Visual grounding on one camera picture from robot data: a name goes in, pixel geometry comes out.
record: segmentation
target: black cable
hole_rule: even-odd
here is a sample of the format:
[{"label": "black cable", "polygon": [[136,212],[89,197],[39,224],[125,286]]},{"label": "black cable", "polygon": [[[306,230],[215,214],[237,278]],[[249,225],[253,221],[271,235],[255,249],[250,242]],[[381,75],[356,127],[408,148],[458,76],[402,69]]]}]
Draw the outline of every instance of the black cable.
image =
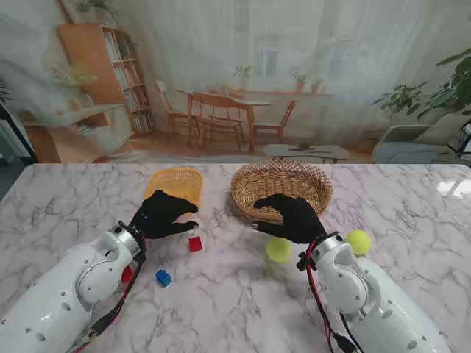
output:
[{"label": "black cable", "polygon": [[[315,245],[315,242],[311,243],[308,247],[308,250],[307,250],[307,253],[306,253],[306,258],[308,259],[308,261],[311,259],[311,252],[313,250],[314,245]],[[332,330],[332,327],[330,325],[330,321],[329,321],[329,318],[327,316],[327,313],[324,311],[324,307],[322,306],[321,300],[319,298],[319,294],[317,293],[316,285],[314,284],[314,278],[312,277],[312,273],[311,273],[311,265],[309,263],[308,263],[308,266],[307,266],[307,272],[308,272],[309,287],[311,287],[311,291],[312,291],[312,294],[314,295],[314,299],[316,300],[317,307],[319,308],[319,312],[321,313],[321,316],[324,319],[324,325],[325,325],[325,327],[327,327],[329,329],[329,333],[327,333],[327,332],[325,333],[325,335],[326,335],[325,338],[327,339],[327,344],[329,346],[330,353],[333,353],[332,342],[331,342],[331,335],[332,334],[333,334],[334,339],[337,342],[337,346],[339,346],[339,348],[343,352],[346,352],[346,353],[356,352],[358,344],[356,344],[355,339],[350,334],[350,331],[348,331],[348,328],[347,328],[347,331],[348,331],[350,337],[353,339],[353,342],[355,342],[356,347],[355,347],[355,344],[350,342],[348,338],[346,338],[342,335],[339,335],[338,333],[336,333],[335,331]]]},{"label": "black cable", "polygon": [[361,349],[360,345],[358,344],[358,342],[356,341],[356,339],[353,337],[352,333],[350,332],[350,329],[348,327],[348,323],[347,323],[347,320],[345,319],[344,314],[342,314],[342,313],[339,313],[339,314],[340,314],[341,322],[345,326],[345,329],[346,329],[348,335],[350,336],[350,339],[356,345],[356,347],[360,350],[360,352],[363,353],[363,349]]},{"label": "black cable", "polygon": [[142,265],[144,262],[141,262],[138,264],[138,267],[135,270],[134,276],[131,279],[131,282],[128,284],[123,296],[121,299],[119,299],[118,304],[110,311],[108,314],[102,316],[99,318],[95,323],[91,326],[91,332],[93,332],[95,335],[100,336],[112,323],[115,317],[119,314],[121,311],[124,300],[126,299],[127,295],[131,291],[132,286],[134,285],[136,279],[138,278],[139,272],[141,272]]}]

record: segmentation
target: bookshelf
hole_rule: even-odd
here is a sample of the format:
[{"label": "bookshelf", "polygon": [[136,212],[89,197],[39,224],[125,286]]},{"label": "bookshelf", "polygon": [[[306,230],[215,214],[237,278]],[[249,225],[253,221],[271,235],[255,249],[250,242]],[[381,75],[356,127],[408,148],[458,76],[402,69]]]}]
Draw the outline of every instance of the bookshelf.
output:
[{"label": "bookshelf", "polygon": [[149,94],[130,36],[103,24],[59,26],[71,65],[83,65],[98,77],[84,89],[95,104],[124,104],[137,135],[155,131]]}]

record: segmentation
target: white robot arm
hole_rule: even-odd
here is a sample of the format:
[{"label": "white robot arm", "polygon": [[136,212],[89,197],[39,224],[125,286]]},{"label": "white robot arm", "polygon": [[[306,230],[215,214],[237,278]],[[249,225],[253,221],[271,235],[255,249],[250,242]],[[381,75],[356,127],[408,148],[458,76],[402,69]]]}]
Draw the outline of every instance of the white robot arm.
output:
[{"label": "white robot arm", "polygon": [[407,294],[368,258],[356,258],[339,236],[314,247],[329,305],[343,316],[364,353],[450,353],[439,329]]},{"label": "white robot arm", "polygon": [[[92,243],[70,248],[0,321],[2,351],[69,353],[86,344],[94,306],[116,290],[126,266],[144,253],[142,239],[122,223]],[[318,242],[311,259],[329,304],[344,316],[363,353],[450,353],[429,317],[378,265],[357,259],[340,237]]]},{"label": "white robot arm", "polygon": [[64,353],[82,346],[93,308],[116,290],[123,270],[144,251],[124,227],[71,247],[32,283],[1,320],[3,352]]}]

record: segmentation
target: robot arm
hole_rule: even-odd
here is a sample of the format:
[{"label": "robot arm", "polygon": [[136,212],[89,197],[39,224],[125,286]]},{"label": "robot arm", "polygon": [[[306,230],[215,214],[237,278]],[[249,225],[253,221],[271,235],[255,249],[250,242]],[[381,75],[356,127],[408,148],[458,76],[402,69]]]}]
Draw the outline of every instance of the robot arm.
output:
[{"label": "robot arm", "polygon": [[[298,268],[311,270],[306,258],[315,263],[329,305],[340,313],[363,353],[450,353],[432,320],[376,263],[365,257],[357,259],[351,245],[336,233],[327,235],[306,200],[275,194],[256,201],[254,207],[273,207],[283,217],[282,225],[256,221],[254,229],[294,243],[310,244],[307,256],[300,255]],[[325,325],[330,329],[314,280],[309,277]],[[344,352],[355,351],[347,338],[335,332],[333,337]]]},{"label": "robot arm", "polygon": [[[72,353],[100,335],[119,314],[145,257],[145,240],[164,238],[198,226],[174,223],[198,211],[185,199],[155,191],[127,227],[122,222],[91,243],[71,247],[60,262],[10,308],[0,321],[0,347],[9,353]],[[113,294],[123,270],[138,267],[118,304],[91,324],[94,307]]]},{"label": "robot arm", "polygon": [[344,317],[364,353],[450,353],[432,320],[368,258],[356,258],[340,237],[311,255],[330,305]]},{"label": "robot arm", "polygon": [[116,290],[123,270],[142,250],[121,226],[70,248],[3,318],[2,350],[68,352],[90,323],[95,304]]}]

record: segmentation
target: wooden chair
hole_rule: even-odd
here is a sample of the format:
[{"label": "wooden chair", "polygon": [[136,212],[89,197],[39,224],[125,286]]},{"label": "wooden chair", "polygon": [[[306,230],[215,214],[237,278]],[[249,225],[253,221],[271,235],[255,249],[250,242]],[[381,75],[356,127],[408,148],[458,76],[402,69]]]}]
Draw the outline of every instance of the wooden chair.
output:
[{"label": "wooden chair", "polygon": [[[167,97],[166,83],[164,81],[156,80],[155,85],[157,86],[157,91],[159,93],[160,100],[162,101],[163,107],[165,108],[165,112],[167,114],[167,138],[169,137],[170,126],[171,136],[172,138],[175,138],[175,120],[177,118],[188,120],[188,114],[184,112],[176,112],[171,108],[169,98]],[[195,115],[191,115],[191,118],[193,119],[194,126],[196,127],[196,130],[198,132],[198,136],[200,136],[201,132],[199,131],[198,120],[196,119]]]},{"label": "wooden chair", "polygon": [[[235,137],[238,150],[241,150],[241,144],[238,140],[238,134],[242,133],[241,120],[230,118],[229,109],[238,109],[233,100],[229,97],[216,96],[206,93],[194,93],[193,100],[199,102],[199,116],[198,121],[202,125],[202,142],[206,144],[207,128],[210,128],[210,143],[213,142],[213,133],[215,129],[220,132],[232,133]],[[210,107],[212,114],[208,114],[209,118],[205,116],[205,108]],[[225,117],[219,117],[215,113],[217,108],[224,108]]]},{"label": "wooden chair", "polygon": [[289,118],[291,117],[291,114],[293,113],[293,109],[296,106],[296,101],[290,101],[288,104],[288,109],[286,110],[285,115],[283,116],[283,119],[281,119],[281,122],[279,124],[272,124],[272,123],[254,123],[253,124],[253,134],[255,136],[255,139],[257,138],[257,133],[258,130],[260,129],[266,129],[266,130],[277,130],[277,135],[278,135],[278,142],[283,143],[283,129],[288,123]]}]

